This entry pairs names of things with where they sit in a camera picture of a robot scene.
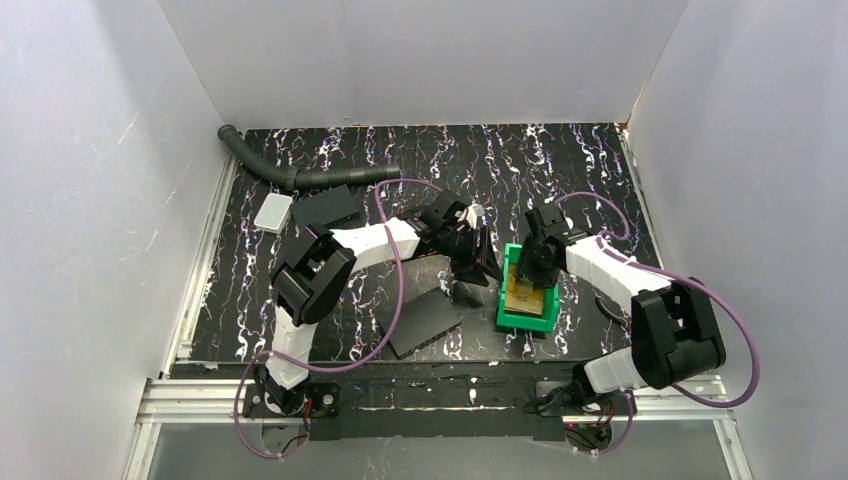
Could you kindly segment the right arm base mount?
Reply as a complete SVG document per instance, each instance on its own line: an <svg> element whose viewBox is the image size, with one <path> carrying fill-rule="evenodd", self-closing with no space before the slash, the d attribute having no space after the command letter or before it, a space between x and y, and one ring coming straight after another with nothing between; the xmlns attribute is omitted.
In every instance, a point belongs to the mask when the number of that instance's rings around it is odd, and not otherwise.
<svg viewBox="0 0 848 480"><path fill-rule="evenodd" d="M571 448L591 456L618 448L637 413L632 391L583 398L568 382L551 380L534 385L524 409L531 415L564 420L565 439Z"/></svg>

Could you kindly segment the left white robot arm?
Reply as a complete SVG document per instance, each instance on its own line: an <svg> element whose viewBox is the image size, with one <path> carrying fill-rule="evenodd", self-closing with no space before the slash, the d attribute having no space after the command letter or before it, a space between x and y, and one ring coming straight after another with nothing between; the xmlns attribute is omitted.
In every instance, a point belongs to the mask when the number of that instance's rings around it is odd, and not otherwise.
<svg viewBox="0 0 848 480"><path fill-rule="evenodd" d="M460 282L487 286L504 277L482 207L468 205L450 191L375 225L347 230L305 227L282 252L270 278L275 330L256 383L283 399L308 378L316 326L336 307L352 274L430 255L448 258Z"/></svg>

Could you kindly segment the green plastic card tray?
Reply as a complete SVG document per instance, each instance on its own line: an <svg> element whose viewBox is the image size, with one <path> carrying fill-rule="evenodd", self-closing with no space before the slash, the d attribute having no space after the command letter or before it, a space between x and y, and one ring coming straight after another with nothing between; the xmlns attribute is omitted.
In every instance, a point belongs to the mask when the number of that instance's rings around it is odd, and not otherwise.
<svg viewBox="0 0 848 480"><path fill-rule="evenodd" d="M552 333L560 313L559 289L557 286L545 289L516 275L521 249L516 243L505 245L504 282L499 294L496 326Z"/></svg>

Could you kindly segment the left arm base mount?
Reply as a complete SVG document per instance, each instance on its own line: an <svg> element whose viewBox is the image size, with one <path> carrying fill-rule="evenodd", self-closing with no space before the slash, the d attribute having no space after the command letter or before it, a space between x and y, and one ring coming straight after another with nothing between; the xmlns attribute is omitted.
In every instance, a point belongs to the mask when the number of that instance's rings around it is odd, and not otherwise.
<svg viewBox="0 0 848 480"><path fill-rule="evenodd" d="M253 368L252 380L241 407L242 418L296 420L294 424L281 425L282 429L295 428L284 445L267 447L277 455L287 455L303 445L309 439L314 420L334 418L340 412L341 388L337 383L305 380L286 389L272 379L264 366Z"/></svg>

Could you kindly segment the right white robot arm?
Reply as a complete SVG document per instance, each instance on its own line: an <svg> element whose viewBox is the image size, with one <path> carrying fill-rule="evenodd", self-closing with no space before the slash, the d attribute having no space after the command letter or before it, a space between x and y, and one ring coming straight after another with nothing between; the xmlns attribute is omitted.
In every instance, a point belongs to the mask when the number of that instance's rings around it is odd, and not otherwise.
<svg viewBox="0 0 848 480"><path fill-rule="evenodd" d="M710 299L638 268L599 235L568 225L553 204L525 215L516 276L551 288L561 273L589 282L630 318L629 347L577 365L566 396L588 403L616 391L663 389L722 366L726 350Z"/></svg>

